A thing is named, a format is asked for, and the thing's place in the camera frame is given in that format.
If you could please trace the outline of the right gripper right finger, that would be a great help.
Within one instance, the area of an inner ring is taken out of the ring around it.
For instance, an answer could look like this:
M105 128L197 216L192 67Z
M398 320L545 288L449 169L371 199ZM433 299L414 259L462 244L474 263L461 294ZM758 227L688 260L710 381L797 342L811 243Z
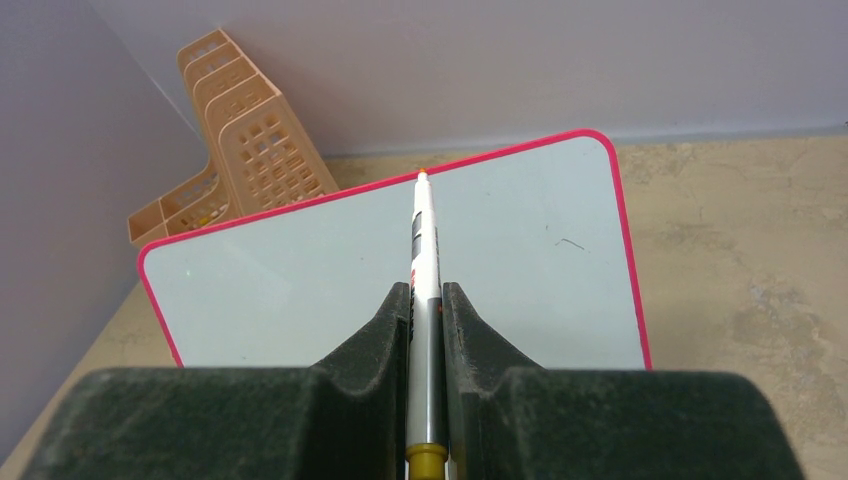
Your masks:
M443 287L462 479L800 479L770 403L726 372L546 369Z

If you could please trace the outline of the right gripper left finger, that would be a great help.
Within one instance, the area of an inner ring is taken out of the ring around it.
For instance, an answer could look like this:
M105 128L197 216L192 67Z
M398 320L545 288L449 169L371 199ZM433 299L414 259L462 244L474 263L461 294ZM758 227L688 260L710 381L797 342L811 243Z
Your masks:
M25 479L399 479L409 288L299 368L109 368L62 400Z

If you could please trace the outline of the white marker pen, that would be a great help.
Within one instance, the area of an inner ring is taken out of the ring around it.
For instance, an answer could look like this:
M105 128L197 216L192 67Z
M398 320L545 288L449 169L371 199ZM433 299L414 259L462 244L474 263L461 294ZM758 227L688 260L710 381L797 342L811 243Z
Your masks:
M438 229L429 175L413 194L406 446L448 445L442 283Z

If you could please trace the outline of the yellow marker cap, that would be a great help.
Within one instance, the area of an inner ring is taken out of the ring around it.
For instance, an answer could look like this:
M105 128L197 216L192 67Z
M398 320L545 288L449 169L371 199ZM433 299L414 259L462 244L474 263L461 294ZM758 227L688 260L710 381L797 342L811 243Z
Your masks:
M438 443L418 443L405 450L409 480L445 480L449 452Z

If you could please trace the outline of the pink framed whiteboard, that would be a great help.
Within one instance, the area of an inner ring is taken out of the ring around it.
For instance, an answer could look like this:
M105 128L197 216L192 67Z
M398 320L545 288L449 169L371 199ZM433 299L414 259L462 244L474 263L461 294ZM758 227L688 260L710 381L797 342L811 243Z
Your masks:
M642 369L650 347L616 151L575 130L433 168L441 278L548 368ZM408 173L146 246L181 366L308 366L411 271Z

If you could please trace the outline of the orange plastic file organizer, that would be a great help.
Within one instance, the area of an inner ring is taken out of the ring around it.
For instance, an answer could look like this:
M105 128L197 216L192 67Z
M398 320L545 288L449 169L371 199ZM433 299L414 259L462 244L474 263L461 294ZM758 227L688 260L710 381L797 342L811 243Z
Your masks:
M338 191L282 91L225 31L182 48L177 65L209 160L128 218L132 245Z

